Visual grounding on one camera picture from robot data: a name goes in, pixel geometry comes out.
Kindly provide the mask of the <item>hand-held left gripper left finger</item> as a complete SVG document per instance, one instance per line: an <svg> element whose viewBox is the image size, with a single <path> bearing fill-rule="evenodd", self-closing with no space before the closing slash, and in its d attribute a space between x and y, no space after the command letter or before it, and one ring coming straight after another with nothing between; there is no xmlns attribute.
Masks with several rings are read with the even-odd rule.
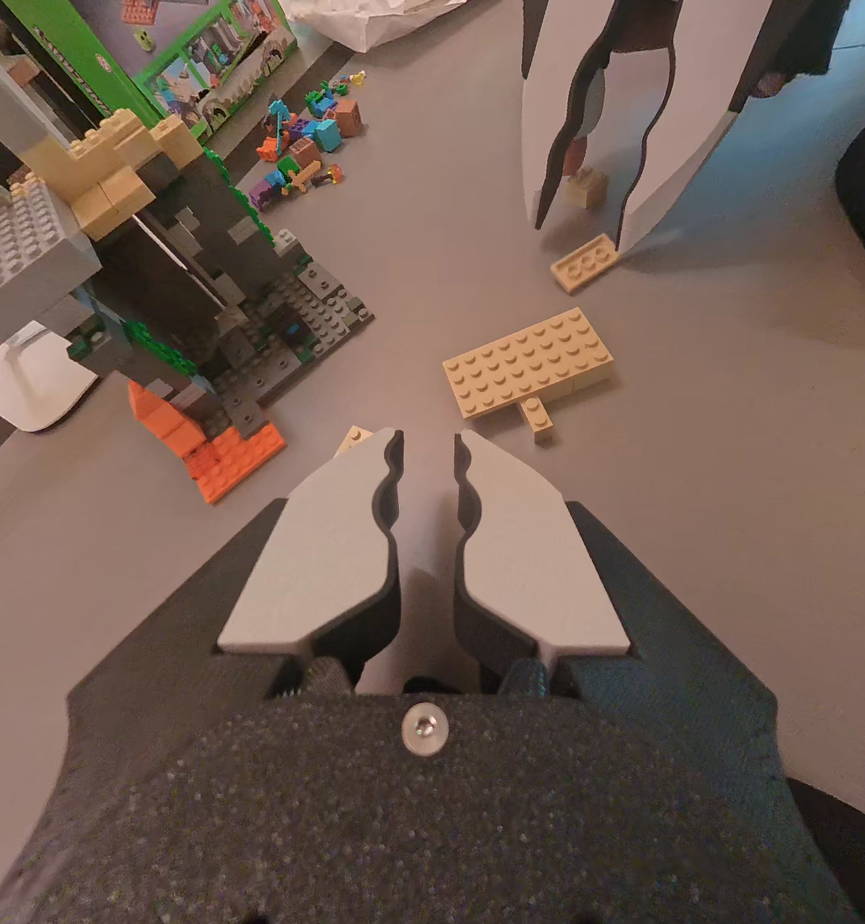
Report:
<svg viewBox="0 0 865 924"><path fill-rule="evenodd" d="M337 659L349 677L396 637L403 432L381 429L291 491L218 637L223 653Z"/></svg>

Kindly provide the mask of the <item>small tan toy brick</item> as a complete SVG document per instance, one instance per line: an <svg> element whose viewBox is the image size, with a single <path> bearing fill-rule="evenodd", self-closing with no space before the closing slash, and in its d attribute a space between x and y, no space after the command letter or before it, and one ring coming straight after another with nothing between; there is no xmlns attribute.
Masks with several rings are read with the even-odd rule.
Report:
<svg viewBox="0 0 865 924"><path fill-rule="evenodd" d="M609 182L610 178L600 170L580 167L565 178L565 201L582 210L600 209L607 201Z"/></svg>

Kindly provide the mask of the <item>green toy set box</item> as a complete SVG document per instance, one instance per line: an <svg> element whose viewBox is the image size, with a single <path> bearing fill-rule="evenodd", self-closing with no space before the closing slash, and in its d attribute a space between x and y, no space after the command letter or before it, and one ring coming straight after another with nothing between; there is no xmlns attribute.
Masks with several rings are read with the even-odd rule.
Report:
<svg viewBox="0 0 865 924"><path fill-rule="evenodd" d="M7 1L4 6L103 115L151 128L179 116L218 131L297 38L276 1Z"/></svg>

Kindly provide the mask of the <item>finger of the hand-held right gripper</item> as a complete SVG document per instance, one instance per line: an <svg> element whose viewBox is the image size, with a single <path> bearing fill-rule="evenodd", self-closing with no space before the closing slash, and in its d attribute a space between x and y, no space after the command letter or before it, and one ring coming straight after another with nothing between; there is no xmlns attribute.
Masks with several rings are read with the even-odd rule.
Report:
<svg viewBox="0 0 865 924"><path fill-rule="evenodd" d="M685 1L672 37L666 98L642 144L616 244L634 248L669 213L736 120L729 110L769 1Z"/></svg>
<svg viewBox="0 0 865 924"><path fill-rule="evenodd" d="M571 144L600 119L604 72L623 29L621 1L525 1L523 6L522 186L541 228Z"/></svg>

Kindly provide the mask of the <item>pile of colourful toy pieces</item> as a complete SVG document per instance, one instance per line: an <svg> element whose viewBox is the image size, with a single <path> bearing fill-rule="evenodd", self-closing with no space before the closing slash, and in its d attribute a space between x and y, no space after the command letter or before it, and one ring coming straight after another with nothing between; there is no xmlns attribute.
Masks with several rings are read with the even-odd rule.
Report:
<svg viewBox="0 0 865 924"><path fill-rule="evenodd" d="M283 99L270 101L255 146L266 172L246 193L253 209L262 212L295 195L344 180L333 155L363 131L356 92L366 78L361 69L323 81L305 94L300 114Z"/></svg>

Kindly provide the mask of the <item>grey toy brick castle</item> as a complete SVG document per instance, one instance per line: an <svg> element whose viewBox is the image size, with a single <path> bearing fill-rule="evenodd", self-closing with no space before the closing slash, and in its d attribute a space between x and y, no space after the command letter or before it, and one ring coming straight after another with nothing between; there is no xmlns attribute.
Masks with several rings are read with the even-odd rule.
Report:
<svg viewBox="0 0 865 924"><path fill-rule="evenodd" d="M135 418L219 502L285 441L271 401L374 319L272 232L178 116L119 109L69 141L0 63L0 344L36 321L128 382Z"/></svg>

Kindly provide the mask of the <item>stack of white paper bags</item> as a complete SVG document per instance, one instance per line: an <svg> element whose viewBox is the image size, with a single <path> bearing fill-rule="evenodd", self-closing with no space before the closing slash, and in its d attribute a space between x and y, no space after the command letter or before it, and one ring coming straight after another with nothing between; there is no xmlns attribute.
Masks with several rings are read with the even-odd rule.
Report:
<svg viewBox="0 0 865 924"><path fill-rule="evenodd" d="M287 20L356 53L413 40L440 41L507 6L520 30L523 2L492 1L282 1Z"/></svg>

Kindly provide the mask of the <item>white stand base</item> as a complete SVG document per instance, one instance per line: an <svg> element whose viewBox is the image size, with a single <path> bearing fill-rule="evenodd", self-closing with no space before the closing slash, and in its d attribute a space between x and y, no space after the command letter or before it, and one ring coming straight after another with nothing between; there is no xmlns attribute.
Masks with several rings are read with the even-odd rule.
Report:
<svg viewBox="0 0 865 924"><path fill-rule="evenodd" d="M100 377L69 359L69 342L33 321L0 344L0 417L40 433L73 412Z"/></svg>

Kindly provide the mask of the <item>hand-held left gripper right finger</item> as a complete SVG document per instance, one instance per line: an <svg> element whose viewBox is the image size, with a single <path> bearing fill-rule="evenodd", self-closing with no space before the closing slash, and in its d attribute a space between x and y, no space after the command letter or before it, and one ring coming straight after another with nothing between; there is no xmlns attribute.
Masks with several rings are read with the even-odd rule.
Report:
<svg viewBox="0 0 865 924"><path fill-rule="evenodd" d="M460 646L496 676L535 659L627 654L631 642L565 499L472 430L454 437L463 530L454 567Z"/></svg>

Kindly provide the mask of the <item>tan two-stud toy plate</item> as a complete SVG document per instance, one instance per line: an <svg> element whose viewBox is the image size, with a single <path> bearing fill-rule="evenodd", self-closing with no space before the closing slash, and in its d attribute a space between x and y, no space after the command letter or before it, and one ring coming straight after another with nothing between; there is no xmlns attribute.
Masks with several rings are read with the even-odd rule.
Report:
<svg viewBox="0 0 865 924"><path fill-rule="evenodd" d="M554 261L550 270L566 294L572 295L610 270L619 260L614 242L603 233Z"/></svg>

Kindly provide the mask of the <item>tan toy plate assembly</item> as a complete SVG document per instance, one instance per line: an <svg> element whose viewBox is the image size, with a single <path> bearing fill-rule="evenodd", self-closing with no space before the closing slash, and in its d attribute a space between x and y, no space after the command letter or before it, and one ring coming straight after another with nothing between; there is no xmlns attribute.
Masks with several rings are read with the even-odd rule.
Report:
<svg viewBox="0 0 865 924"><path fill-rule="evenodd" d="M613 356L580 308L571 308L442 366L463 420L515 407L541 444L554 434L547 405L609 379Z"/></svg>

